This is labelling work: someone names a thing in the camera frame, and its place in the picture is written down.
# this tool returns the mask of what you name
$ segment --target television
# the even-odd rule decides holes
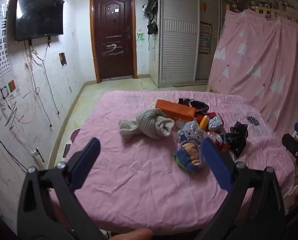
[[[63,3],[64,0],[18,0],[16,41],[64,34]]]

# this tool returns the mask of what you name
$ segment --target orange rectangular box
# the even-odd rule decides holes
[[[167,115],[168,118],[172,119],[184,119],[192,121],[196,109],[190,106],[185,106],[177,103],[172,103],[169,101],[158,99],[156,103],[156,108],[161,109]]]

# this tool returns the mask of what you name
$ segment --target floor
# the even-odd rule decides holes
[[[205,92],[207,85],[185,86],[185,87],[168,87],[157,88],[150,78],[143,79],[124,79],[116,81],[106,81],[100,84],[94,84],[86,86],[69,118],[67,127],[65,128],[64,135],[62,137],[58,154],[56,157],[57,164],[62,160],[65,146],[70,140],[72,132],[78,128],[81,128],[94,109],[97,102],[100,100],[104,93],[125,90],[125,91],[200,91]]]

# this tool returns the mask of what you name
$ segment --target rolled towel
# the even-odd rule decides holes
[[[153,108],[140,112],[135,121],[120,120],[120,135],[127,142],[135,134],[144,133],[152,139],[161,139],[171,134],[175,121],[166,118],[164,112]]]

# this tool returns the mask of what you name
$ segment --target metal screw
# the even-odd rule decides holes
[[[29,169],[28,169],[28,172],[29,173],[34,173],[36,171],[36,167],[35,166],[31,166],[31,167],[29,167]]]
[[[246,165],[243,162],[236,162],[236,167],[238,169],[243,169],[244,167],[246,167]]]
[[[266,171],[268,171],[269,173],[273,173],[274,170],[273,170],[272,167],[269,166],[269,167],[266,168]]]
[[[57,168],[58,169],[63,169],[65,166],[66,166],[66,163],[65,162],[58,162],[57,163]]]

